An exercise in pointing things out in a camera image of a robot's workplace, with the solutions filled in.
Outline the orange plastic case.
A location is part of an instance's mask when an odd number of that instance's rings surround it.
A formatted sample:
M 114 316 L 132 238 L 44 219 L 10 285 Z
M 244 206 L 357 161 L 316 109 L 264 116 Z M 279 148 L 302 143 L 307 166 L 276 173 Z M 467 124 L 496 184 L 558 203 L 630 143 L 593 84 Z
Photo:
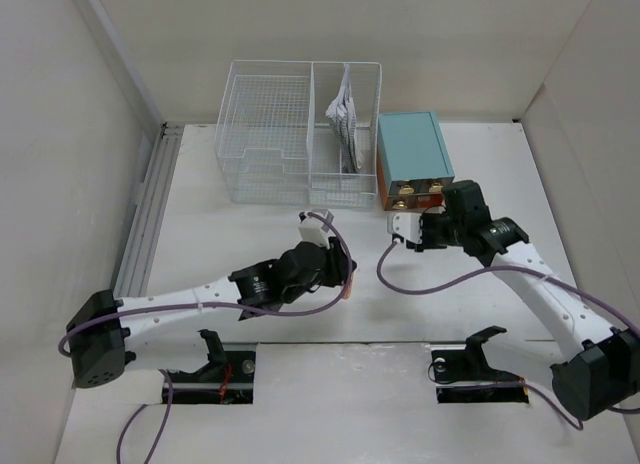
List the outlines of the orange plastic case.
M 355 277 L 355 273 L 352 272 L 345 282 L 344 289 L 343 289 L 343 297 L 342 297 L 343 300 L 347 300 L 351 296 L 354 277 Z

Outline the grey setup guide booklet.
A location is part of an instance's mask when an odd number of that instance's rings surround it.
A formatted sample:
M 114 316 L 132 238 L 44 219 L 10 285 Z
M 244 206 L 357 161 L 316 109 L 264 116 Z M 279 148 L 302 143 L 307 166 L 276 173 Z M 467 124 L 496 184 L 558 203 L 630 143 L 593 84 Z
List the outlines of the grey setup guide booklet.
M 363 167 L 364 151 L 358 144 L 356 136 L 357 114 L 349 64 L 344 65 L 339 90 L 328 105 L 325 117 L 338 139 L 341 171 L 348 174 L 358 174 Z

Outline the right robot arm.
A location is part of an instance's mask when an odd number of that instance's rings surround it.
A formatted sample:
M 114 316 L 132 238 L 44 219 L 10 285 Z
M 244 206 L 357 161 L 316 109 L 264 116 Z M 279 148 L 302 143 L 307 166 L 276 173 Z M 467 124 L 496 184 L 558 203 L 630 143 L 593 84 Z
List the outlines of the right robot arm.
M 551 390 L 575 418 L 586 421 L 639 392 L 639 328 L 616 309 L 566 284 L 512 219 L 492 218 L 472 180 L 443 190 L 445 208 L 417 219 L 418 249 L 459 247 L 513 291 L 552 337 L 542 345 L 512 340 L 503 330 L 463 353 L 477 378 L 497 370 Z

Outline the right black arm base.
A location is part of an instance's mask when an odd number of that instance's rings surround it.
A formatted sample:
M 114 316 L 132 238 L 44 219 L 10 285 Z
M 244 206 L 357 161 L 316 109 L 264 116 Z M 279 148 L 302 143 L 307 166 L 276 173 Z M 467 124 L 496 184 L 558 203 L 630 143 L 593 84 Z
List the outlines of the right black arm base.
M 528 404 L 528 391 L 516 374 L 491 367 L 484 345 L 506 329 L 490 326 L 463 344 L 436 345 L 431 350 L 428 377 L 436 385 L 439 404 Z

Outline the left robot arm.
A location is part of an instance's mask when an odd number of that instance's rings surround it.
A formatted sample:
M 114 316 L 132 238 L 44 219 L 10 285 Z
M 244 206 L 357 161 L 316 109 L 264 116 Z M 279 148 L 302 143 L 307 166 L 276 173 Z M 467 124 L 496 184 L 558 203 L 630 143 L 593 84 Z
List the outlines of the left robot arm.
M 320 287 L 345 294 L 357 264 L 336 237 L 302 241 L 266 260 L 195 288 L 145 297 L 92 294 L 66 327 L 60 345 L 73 384 L 90 389 L 127 371 L 166 369 L 201 380 L 217 378 L 226 357 L 219 336 L 224 310 L 240 320 L 285 316 L 282 307 Z

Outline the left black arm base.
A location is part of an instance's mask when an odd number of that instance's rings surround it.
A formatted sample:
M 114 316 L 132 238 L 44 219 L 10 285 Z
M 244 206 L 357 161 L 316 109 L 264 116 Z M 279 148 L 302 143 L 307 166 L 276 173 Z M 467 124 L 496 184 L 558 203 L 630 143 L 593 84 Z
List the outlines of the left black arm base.
M 223 344 L 219 334 L 201 330 L 193 347 L 205 353 L 193 371 L 168 372 L 173 404 L 250 405 L 254 401 L 257 345 Z

